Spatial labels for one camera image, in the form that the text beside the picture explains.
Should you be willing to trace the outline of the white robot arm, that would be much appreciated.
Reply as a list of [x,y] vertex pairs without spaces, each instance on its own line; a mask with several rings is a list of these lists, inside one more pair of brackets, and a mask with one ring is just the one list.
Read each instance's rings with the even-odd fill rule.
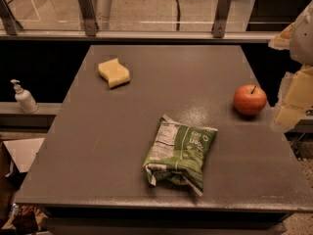
[[300,70],[287,71],[282,78],[271,122],[273,130],[288,132],[313,107],[313,1],[268,46],[289,50],[291,59],[301,64]]

